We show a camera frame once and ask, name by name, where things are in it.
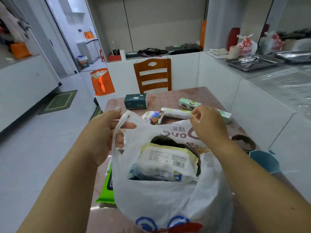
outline rug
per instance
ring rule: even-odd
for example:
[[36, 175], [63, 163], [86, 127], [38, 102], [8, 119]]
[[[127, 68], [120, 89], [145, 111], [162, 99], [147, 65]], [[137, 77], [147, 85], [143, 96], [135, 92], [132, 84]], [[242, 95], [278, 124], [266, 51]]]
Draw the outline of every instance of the rug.
[[103, 113], [103, 111], [100, 109], [100, 107], [99, 107], [99, 106], [96, 106], [96, 109], [95, 109], [94, 113], [92, 114], [90, 120], [91, 120], [92, 118], [94, 118], [95, 116], [100, 115], [100, 114], [102, 114], [102, 113]]
[[68, 109], [77, 91], [78, 90], [73, 90], [56, 94], [49, 103], [42, 108], [38, 115]]

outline stainless steel tray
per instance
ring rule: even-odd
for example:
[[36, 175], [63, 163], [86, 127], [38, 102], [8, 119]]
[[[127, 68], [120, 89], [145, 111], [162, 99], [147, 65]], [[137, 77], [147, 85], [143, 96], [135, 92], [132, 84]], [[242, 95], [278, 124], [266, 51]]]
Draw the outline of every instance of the stainless steel tray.
[[286, 63], [311, 63], [311, 50], [279, 51], [275, 52], [274, 56], [285, 60]]
[[282, 64], [284, 61], [266, 55], [250, 55], [227, 59], [226, 62], [232, 67], [248, 72]]

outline beige cup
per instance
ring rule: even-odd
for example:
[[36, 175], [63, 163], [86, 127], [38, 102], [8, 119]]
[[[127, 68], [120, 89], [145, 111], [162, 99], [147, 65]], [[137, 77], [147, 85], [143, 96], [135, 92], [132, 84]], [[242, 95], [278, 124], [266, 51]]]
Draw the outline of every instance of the beige cup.
[[229, 50], [228, 59], [233, 59], [238, 57], [240, 54], [240, 47], [239, 46], [231, 46]]

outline person's right hand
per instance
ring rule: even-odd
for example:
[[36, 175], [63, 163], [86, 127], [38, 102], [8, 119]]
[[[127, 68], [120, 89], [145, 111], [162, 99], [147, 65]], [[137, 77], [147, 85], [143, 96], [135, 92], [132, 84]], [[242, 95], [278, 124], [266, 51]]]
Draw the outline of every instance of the person's right hand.
[[199, 139], [210, 149], [230, 141], [225, 122], [213, 107], [199, 105], [192, 111], [190, 122]]

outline chair backrest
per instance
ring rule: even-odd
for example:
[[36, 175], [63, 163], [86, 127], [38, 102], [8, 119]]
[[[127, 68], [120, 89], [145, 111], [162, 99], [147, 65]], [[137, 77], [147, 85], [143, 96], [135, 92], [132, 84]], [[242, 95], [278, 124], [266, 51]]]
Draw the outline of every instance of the chair backrest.
[[[140, 75], [140, 72], [142, 71], [156, 70], [162, 68], [167, 68], [167, 72], [151, 73], [143, 76]], [[172, 90], [171, 59], [148, 59], [140, 63], [135, 63], [134, 69], [140, 93], [144, 93], [144, 91], [156, 88], [167, 88], [168, 91]], [[167, 78], [167, 82], [157, 82], [142, 85], [142, 82], [162, 78]]]

